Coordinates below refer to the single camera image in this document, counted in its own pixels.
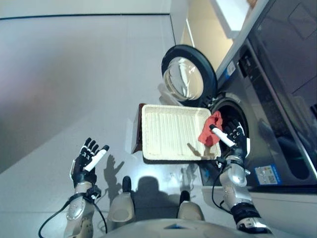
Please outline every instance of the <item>red cloth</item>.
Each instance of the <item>red cloth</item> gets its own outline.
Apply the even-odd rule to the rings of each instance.
[[[219,111],[214,112],[207,120],[203,128],[203,132],[198,137],[198,140],[208,147],[211,147],[220,141],[219,137],[214,134],[209,126],[213,124],[222,130],[222,117]]]

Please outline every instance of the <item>robot finger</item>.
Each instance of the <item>robot finger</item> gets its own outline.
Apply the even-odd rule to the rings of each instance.
[[[88,147],[90,141],[91,141],[91,138],[88,137],[88,139],[85,141],[84,145],[80,149],[80,154],[84,154],[87,152],[87,147]]]
[[[90,172],[96,166],[96,164],[102,159],[102,157],[107,153],[108,150],[109,146],[105,145],[98,153],[96,153],[95,156],[92,157],[92,161],[87,166],[85,166],[84,169]]]
[[[92,153],[93,155],[95,155],[95,151],[98,149],[98,147],[99,147],[99,145],[95,145],[95,146],[93,147],[93,149],[91,150],[91,153]]]
[[[88,147],[88,149],[87,149],[89,152],[91,152],[91,150],[92,150],[92,148],[93,148],[93,146],[94,146],[95,143],[96,143],[95,140],[93,140],[92,142],[90,142],[90,145],[89,145],[89,147]]]
[[[229,122],[228,126],[230,127],[232,132],[235,132],[237,130],[237,127],[233,124],[233,122]]]

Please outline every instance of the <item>robotic arm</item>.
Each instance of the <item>robotic arm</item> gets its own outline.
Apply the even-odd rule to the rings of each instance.
[[[246,175],[250,172],[244,168],[244,161],[250,152],[250,139],[237,120],[225,127],[226,133],[214,125],[210,129],[230,147],[229,155],[221,164],[220,182],[224,189],[223,200],[233,215],[237,229],[252,234],[271,234],[246,188]]]
[[[69,176],[73,180],[75,194],[67,211],[65,238],[92,238],[94,200],[101,196],[101,190],[95,185],[97,176],[95,166],[106,154],[109,146],[105,145],[96,151],[98,145],[88,138],[80,150],[79,156],[73,160]]]

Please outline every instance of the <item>white floor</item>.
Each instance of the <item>white floor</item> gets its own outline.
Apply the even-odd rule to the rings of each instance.
[[[235,227],[204,201],[197,166],[149,165],[141,152],[131,155],[138,104],[159,104],[160,63],[173,45],[169,16],[0,21],[1,237],[37,236],[73,194],[69,169],[88,136],[110,146],[96,168],[105,216],[129,175],[138,220],[176,216],[188,189],[207,221]],[[65,224],[61,213],[44,236],[62,237]],[[97,213],[94,227],[101,236]]]

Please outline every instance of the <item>white tray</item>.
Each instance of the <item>white tray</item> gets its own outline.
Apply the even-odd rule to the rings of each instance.
[[[210,160],[221,155],[219,144],[211,148],[198,141],[206,119],[205,108],[144,105],[142,150],[148,160]]]

